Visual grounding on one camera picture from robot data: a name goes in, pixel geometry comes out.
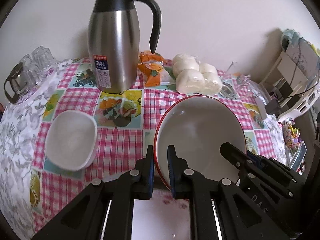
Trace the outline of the pink floral round plate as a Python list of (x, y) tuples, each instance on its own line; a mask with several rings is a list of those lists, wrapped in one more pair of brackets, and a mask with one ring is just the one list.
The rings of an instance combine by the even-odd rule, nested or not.
[(189, 202), (155, 189), (149, 200), (135, 200), (132, 239), (190, 239)]

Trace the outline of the white square bowl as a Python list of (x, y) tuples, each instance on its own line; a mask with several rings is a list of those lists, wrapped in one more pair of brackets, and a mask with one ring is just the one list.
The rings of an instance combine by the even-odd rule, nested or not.
[(51, 123), (44, 152), (54, 165), (63, 170), (82, 170), (95, 159), (97, 136), (97, 123), (91, 115), (67, 110), (58, 114)]

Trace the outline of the strawberry pattern bowl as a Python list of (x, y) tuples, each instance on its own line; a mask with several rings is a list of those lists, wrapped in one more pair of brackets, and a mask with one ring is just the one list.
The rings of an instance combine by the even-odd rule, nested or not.
[(165, 112), (155, 132), (153, 152), (161, 180), (170, 186), (167, 149), (174, 145), (189, 168), (208, 179), (229, 178), (236, 183), (238, 169), (220, 154), (225, 142), (247, 150), (242, 126), (224, 103), (203, 95), (179, 100)]

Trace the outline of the smartphone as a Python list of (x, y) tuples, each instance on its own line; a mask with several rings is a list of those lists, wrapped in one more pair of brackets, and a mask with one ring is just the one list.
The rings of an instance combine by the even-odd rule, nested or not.
[(297, 171), (307, 153), (307, 148), (305, 145), (305, 142), (302, 141), (298, 150), (293, 155), (291, 161), (290, 161), (290, 168), (294, 171)]

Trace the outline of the colourful candy packet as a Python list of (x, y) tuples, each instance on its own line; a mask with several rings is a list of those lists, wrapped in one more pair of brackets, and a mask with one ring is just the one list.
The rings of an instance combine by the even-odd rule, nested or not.
[(295, 123), (292, 119), (287, 119), (282, 124), (282, 131), (285, 146), (292, 152), (296, 153), (299, 149), (300, 142), (300, 130), (295, 127)]

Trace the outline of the pink checkered tablecloth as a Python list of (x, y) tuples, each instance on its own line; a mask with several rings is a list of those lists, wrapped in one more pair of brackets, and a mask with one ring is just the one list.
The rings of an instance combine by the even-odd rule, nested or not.
[[(33, 162), (30, 204), (35, 230), (40, 230), (93, 178), (105, 178), (126, 171), (153, 143), (156, 127), (165, 111), (183, 96), (174, 85), (146, 88), (141, 75), (131, 90), (120, 94), (97, 89), (88, 59), (69, 65), (51, 84), (44, 103), (31, 110), (30, 126)], [(98, 126), (97, 155), (92, 165), (78, 171), (64, 171), (45, 156), (44, 143), (55, 117), (67, 111), (85, 112)]]

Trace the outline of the black power adapter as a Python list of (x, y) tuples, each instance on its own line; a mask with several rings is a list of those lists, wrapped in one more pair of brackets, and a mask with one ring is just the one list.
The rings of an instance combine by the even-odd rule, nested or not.
[(272, 99), (265, 105), (265, 111), (268, 115), (279, 116), (281, 114), (281, 107), (276, 99)]

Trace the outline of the white power strip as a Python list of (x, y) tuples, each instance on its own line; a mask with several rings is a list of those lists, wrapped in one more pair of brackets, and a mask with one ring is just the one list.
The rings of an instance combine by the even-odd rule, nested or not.
[(255, 97), (254, 100), (255, 100), (255, 103), (259, 109), (262, 120), (266, 120), (267, 113), (266, 113), (265, 104), (264, 104), (263, 100), (261, 100), (261, 98), (259, 96)]

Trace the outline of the white wooden chair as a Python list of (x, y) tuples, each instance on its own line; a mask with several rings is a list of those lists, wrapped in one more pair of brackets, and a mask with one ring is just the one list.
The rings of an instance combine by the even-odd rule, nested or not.
[(269, 98), (281, 107), (278, 122), (305, 114), (319, 99), (319, 49), (299, 32), (286, 29), (281, 53), (260, 82)]

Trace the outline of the grey floral lace tablecloth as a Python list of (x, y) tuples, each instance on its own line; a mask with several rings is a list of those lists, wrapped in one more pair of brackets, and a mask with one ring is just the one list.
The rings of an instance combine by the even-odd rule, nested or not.
[(1, 119), (1, 213), (19, 239), (35, 233), (30, 181), (36, 137), (46, 105), (72, 62), (60, 62), (27, 100), (9, 103)]

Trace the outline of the clear glass mug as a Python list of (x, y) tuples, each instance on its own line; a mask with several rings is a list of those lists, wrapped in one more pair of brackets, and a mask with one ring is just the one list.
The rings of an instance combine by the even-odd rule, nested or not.
[(221, 77), (222, 88), (219, 95), (225, 99), (244, 100), (252, 95), (249, 74), (244, 74), (240, 64), (233, 61)]

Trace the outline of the bag of white steamed buns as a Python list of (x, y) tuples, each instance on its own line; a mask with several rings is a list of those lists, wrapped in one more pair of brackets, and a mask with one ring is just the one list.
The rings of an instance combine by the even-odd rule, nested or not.
[(221, 92), (222, 81), (216, 68), (208, 63), (198, 62), (189, 54), (177, 54), (172, 59), (172, 73), (176, 90), (181, 94), (204, 94), (208, 96)]

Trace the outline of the orange snack packet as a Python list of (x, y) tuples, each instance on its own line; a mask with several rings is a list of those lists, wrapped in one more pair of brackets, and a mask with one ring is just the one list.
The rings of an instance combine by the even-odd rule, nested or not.
[(169, 60), (148, 50), (142, 51), (139, 58), (140, 63), (137, 68), (144, 78), (144, 87), (166, 86), (175, 83), (174, 78), (165, 69), (170, 65)]

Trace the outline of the clear drinking glass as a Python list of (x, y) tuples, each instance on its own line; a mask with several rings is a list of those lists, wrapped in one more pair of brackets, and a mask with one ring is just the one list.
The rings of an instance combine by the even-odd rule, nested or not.
[(20, 62), (23, 63), (23, 65), (24, 65), (25, 67), (27, 67), (27, 66), (29, 66), (30, 64), (33, 63), (33, 59), (32, 59), (32, 57), (31, 57), (29, 54), (27, 54), (27, 55), (25, 55), (24, 57), (22, 57), (22, 58), (20, 59)]
[(52, 74), (57, 66), (57, 59), (53, 57), (49, 48), (39, 46), (31, 55), (33, 60), (39, 65), (40, 69), (46, 76)]
[(28, 65), (24, 65), (23, 69), (30, 87), (35, 87), (43, 83), (43, 81), (46, 79), (46, 75), (36, 62), (31, 62)]

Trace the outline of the stainless steel thermos jug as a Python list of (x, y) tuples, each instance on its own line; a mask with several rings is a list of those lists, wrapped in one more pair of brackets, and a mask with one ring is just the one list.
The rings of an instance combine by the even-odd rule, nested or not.
[(88, 53), (95, 82), (104, 93), (121, 93), (136, 82), (140, 28), (136, 2), (152, 12), (150, 50), (156, 51), (162, 15), (154, 0), (95, 0), (88, 26)]

